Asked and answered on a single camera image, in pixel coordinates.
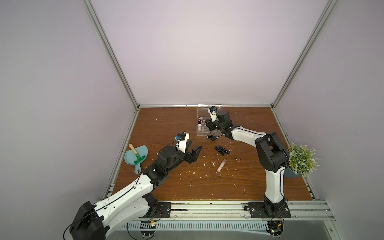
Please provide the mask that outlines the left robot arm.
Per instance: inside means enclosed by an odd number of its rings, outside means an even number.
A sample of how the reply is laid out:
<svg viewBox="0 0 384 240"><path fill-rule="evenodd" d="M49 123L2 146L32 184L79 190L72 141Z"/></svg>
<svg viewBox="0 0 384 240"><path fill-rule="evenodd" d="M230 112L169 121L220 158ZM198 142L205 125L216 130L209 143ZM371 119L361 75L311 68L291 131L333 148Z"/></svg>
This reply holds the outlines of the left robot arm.
<svg viewBox="0 0 384 240"><path fill-rule="evenodd" d="M128 186L102 201L81 205L66 230L74 240L105 240L131 220L158 216L159 202L151 192L161 186L180 164L196 162L202 148L181 151L174 146L164 147L158 158Z"/></svg>

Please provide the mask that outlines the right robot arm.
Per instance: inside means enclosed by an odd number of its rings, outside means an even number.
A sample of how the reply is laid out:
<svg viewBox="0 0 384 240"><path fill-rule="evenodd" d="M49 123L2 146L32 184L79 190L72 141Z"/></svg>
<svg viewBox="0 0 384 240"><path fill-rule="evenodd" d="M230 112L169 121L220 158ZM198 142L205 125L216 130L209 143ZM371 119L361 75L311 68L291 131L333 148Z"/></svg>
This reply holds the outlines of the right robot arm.
<svg viewBox="0 0 384 240"><path fill-rule="evenodd" d="M275 132L262 133L233 124L227 111L217 111L215 106L208 109L210 118L206 125L209 130L219 130L225 137L246 143L256 148L260 164L266 171L267 187L265 206L271 211L284 207L284 173L288 167L289 154Z"/></svg>

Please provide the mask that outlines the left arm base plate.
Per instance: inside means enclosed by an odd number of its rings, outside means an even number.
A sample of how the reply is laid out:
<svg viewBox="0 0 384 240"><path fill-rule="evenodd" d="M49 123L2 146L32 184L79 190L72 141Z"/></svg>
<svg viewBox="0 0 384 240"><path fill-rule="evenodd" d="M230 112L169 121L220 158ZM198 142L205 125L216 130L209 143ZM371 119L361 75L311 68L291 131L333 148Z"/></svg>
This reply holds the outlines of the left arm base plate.
<svg viewBox="0 0 384 240"><path fill-rule="evenodd" d="M157 204L151 205L148 212L142 217L144 219L161 219L170 218L172 209L171 202L158 202Z"/></svg>

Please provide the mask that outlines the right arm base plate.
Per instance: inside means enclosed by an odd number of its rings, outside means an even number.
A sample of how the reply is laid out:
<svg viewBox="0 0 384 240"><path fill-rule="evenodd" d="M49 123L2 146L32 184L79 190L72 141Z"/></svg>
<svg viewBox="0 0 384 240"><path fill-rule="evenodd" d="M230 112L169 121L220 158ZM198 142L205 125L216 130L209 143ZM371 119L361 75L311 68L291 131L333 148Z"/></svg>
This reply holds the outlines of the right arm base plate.
<svg viewBox="0 0 384 240"><path fill-rule="evenodd" d="M251 218L291 218L286 201L282 200L278 203L267 202L250 202L244 206L244 209L251 214Z"/></svg>

